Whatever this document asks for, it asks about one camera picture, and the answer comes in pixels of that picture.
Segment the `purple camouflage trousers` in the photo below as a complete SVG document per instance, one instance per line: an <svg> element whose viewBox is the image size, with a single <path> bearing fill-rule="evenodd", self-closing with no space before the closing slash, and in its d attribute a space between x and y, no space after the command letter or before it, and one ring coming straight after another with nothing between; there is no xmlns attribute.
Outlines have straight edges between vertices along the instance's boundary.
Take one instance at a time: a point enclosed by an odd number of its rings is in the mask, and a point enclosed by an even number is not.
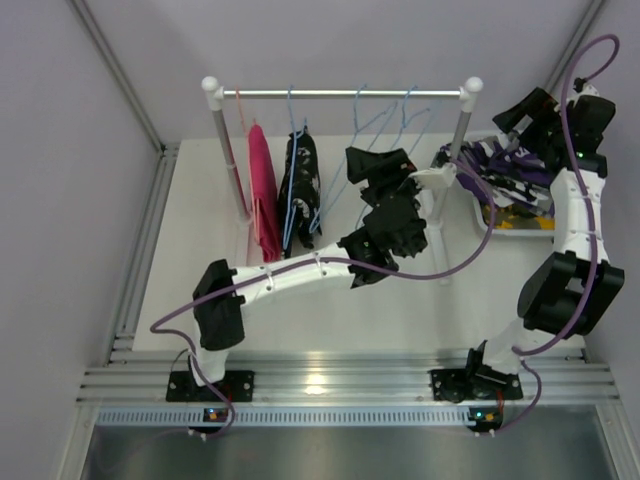
<svg viewBox="0 0 640 480"><path fill-rule="evenodd" d="M494 135L464 141L458 159L491 186L497 208L519 205L530 212L545 212L551 204L553 175L536 155L523 147L507 150L504 140Z"/></svg>

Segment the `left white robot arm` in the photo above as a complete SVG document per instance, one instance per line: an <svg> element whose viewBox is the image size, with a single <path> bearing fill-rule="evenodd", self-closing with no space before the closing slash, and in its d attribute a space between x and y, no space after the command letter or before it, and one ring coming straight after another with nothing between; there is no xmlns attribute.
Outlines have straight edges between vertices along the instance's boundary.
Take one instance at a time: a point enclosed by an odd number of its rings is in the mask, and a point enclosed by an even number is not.
<svg viewBox="0 0 640 480"><path fill-rule="evenodd" d="M420 216L417 168L402 148L373 153L349 147L347 178L365 182L371 207L360 228L321 250L259 267L211 263L192 298L197 343L190 361L191 387L207 400L226 386L230 350L245 338L245 324L258 307L287 296L324 289L373 285L398 272L398 258L413 258L427 246Z"/></svg>

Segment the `yellow camouflage trousers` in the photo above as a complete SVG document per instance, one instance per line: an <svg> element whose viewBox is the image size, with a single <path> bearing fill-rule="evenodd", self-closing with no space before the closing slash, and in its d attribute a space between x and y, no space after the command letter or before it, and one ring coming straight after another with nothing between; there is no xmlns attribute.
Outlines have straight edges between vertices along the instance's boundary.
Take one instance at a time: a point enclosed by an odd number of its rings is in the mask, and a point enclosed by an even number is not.
<svg viewBox="0 0 640 480"><path fill-rule="evenodd" d="M552 231L555 227L553 218L533 213L518 204L497 207L494 228L498 230L544 230Z"/></svg>

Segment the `black camouflage trousers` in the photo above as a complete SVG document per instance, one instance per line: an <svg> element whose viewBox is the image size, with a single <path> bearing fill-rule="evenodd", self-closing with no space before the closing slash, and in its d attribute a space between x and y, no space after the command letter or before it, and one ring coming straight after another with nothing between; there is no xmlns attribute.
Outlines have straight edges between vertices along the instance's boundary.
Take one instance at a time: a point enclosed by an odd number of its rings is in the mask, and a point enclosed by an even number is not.
<svg viewBox="0 0 640 480"><path fill-rule="evenodd" d="M287 150L291 146L290 143L291 134L287 142L287 149L285 155L285 173L280 186L277 206L278 216L281 228L281 239L283 238L283 226L285 216L285 184L287 182L286 169L289 166L289 160L287 159ZM311 223L311 219L317 212L320 206L321 200L321 184L318 165L318 154L315 142L311 135L308 133L308 128L304 130L304 133L298 139L297 156L295 165L295 178L293 182L293 203L296 207L295 217L293 221L293 230L291 240L286 252L282 254L285 258L289 258L292 252L293 240L298 239L300 244L306 249L314 249L314 238L316 235L322 234L322 229L319 233L309 233L308 228Z"/></svg>

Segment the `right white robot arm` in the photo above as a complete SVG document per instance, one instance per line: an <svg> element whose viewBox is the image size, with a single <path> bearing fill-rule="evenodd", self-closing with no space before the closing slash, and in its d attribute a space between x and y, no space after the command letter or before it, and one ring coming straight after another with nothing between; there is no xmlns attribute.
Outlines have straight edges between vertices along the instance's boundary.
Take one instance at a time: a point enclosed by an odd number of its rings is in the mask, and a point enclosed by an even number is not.
<svg viewBox="0 0 640 480"><path fill-rule="evenodd" d="M530 120L517 139L552 175L554 238L521 290L517 319L470 350L464 381L475 396L517 387L523 358L589 334L624 284L623 269L606 253L600 216L608 167L597 149L615 113L614 102L579 80L560 101L536 88L493 119L505 134Z"/></svg>

